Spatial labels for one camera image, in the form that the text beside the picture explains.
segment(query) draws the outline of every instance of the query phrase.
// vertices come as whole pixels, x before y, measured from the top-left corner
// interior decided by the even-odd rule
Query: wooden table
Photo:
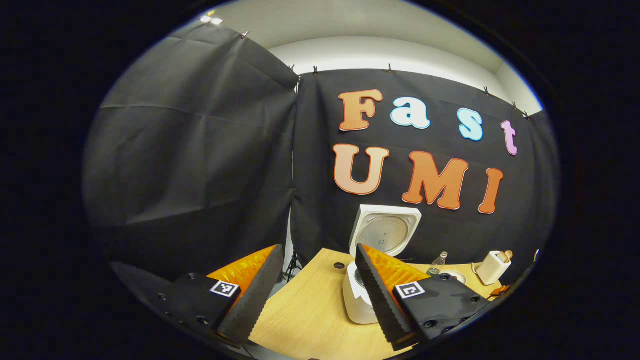
[[[323,249],[305,268],[271,297],[249,339],[263,347],[300,360],[386,359],[409,351],[394,352],[378,323],[353,323],[347,315],[342,282],[350,262],[349,254]],[[343,263],[338,269],[334,263]],[[426,272],[429,265],[411,264]],[[502,285],[485,286],[470,264],[445,265],[467,277],[476,293],[489,294]]]

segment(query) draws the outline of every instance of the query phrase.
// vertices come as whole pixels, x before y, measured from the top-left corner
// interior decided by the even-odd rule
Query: orange letter
[[[413,176],[409,191],[402,195],[402,200],[411,204],[420,204],[422,195],[420,194],[424,186],[424,194],[429,205],[436,201],[436,198],[444,190],[444,194],[438,200],[438,206],[443,209],[460,209],[460,190],[462,190],[462,180],[469,164],[462,159],[451,159],[447,166],[438,175],[436,163],[433,156],[424,151],[413,151],[409,154],[413,160]]]
[[[489,177],[489,183],[486,185],[484,201],[478,207],[478,211],[483,214],[493,214],[495,212],[495,198],[498,197],[500,180],[502,180],[504,174],[496,168],[488,168],[486,169],[486,175]]]
[[[385,158],[389,156],[389,150],[383,147],[368,147],[365,151],[370,157],[369,176],[364,183],[358,183],[351,177],[353,169],[353,156],[360,152],[355,145],[338,143],[333,146],[335,152],[335,169],[333,170],[333,178],[335,183],[348,193],[357,195],[370,194],[380,185],[380,177],[382,176],[382,164]]]
[[[338,99],[344,103],[344,121],[340,123],[340,130],[364,130],[369,127],[369,122],[362,120],[362,113],[366,113],[367,117],[373,117],[376,114],[376,105],[371,99],[382,101],[382,93],[378,90],[343,92],[338,95]]]

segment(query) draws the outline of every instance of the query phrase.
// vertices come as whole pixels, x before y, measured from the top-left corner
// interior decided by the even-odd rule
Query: white bowl
[[[464,274],[462,274],[462,273],[461,273],[461,272],[459,272],[459,271],[455,271],[455,270],[442,270],[440,273],[441,273],[441,274],[449,274],[449,275],[451,275],[451,276],[455,276],[455,277],[457,277],[457,278],[458,278],[458,281],[459,281],[459,282],[462,282],[463,284],[466,284],[466,283],[467,283],[467,277],[466,277],[466,276],[464,276]]]

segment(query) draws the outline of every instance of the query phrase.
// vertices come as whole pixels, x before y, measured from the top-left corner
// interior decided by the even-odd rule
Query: inner lid
[[[406,221],[397,215],[371,215],[360,230],[358,243],[389,253],[409,235]]]

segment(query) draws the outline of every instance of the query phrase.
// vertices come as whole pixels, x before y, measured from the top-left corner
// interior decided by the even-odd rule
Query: ceiling
[[[401,0],[238,0],[214,17],[266,49],[326,37],[381,37],[460,56],[492,73],[502,58],[447,20]]]

